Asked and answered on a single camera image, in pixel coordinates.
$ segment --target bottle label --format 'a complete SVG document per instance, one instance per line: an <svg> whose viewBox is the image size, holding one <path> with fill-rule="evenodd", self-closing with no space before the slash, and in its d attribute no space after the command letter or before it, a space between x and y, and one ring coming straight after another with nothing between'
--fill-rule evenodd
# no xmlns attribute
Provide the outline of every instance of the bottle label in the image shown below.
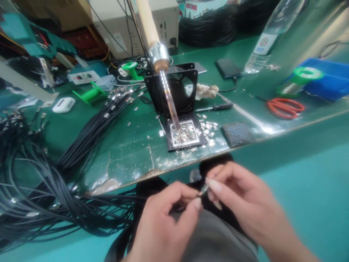
<svg viewBox="0 0 349 262"><path fill-rule="evenodd" d="M254 48L254 53L257 55L266 55L268 54L271 47L273 47L275 40L279 35L270 35L262 33L259 38L256 47Z"/></svg>

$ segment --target red scissors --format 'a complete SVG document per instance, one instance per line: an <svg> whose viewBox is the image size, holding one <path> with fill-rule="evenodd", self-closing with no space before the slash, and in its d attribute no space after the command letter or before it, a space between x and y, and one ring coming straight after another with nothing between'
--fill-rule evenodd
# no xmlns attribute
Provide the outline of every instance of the red scissors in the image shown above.
<svg viewBox="0 0 349 262"><path fill-rule="evenodd" d="M294 119L298 117L298 113L305 110L304 105L291 99L274 98L266 100L257 96L257 98L266 102L269 110L276 116L284 119Z"/></svg>

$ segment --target green spool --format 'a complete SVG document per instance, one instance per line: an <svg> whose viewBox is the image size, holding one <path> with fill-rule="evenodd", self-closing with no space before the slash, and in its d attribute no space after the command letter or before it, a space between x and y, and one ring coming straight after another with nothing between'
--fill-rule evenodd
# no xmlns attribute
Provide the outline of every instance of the green spool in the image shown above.
<svg viewBox="0 0 349 262"><path fill-rule="evenodd" d="M284 97L294 98L299 96L304 86L313 80L324 77L324 74L312 67L296 67L294 75L282 86L277 87L276 92Z"/></svg>
<svg viewBox="0 0 349 262"><path fill-rule="evenodd" d="M91 82L94 88L87 91L86 93L79 95L77 92L73 91L74 94L76 94L79 98L81 98L86 104L91 105L90 101L97 97L100 93L102 93L104 96L108 96L99 86L97 86L94 82Z"/></svg>
<svg viewBox="0 0 349 262"><path fill-rule="evenodd" d="M137 66L137 62L130 62L130 63L124 64L123 66L121 66L121 68L124 70L127 70L130 73L132 80L135 80L135 81L144 80L143 77L137 75L135 70L136 66Z"/></svg>

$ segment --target teal floor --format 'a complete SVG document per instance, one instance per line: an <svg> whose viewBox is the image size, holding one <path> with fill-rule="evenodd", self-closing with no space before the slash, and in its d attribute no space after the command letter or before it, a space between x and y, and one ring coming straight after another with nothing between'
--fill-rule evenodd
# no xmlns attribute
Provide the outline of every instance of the teal floor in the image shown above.
<svg viewBox="0 0 349 262"><path fill-rule="evenodd" d="M272 188L303 242L322 261L349 261L349 115L233 152ZM163 178L187 182L189 171ZM77 232L0 256L2 262L103 261L115 236ZM260 250L260 260L268 261Z"/></svg>

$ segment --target screwdriver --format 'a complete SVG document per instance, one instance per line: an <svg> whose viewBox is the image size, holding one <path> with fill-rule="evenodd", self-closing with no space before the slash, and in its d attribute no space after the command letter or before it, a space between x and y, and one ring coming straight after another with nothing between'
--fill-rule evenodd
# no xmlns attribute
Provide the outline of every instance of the screwdriver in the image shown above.
<svg viewBox="0 0 349 262"><path fill-rule="evenodd" d="M196 111L197 112L204 112L204 111L225 110L225 109L231 109L233 106L234 106L233 103L226 103L226 104L220 104L220 105L209 107L209 108L198 109Z"/></svg>

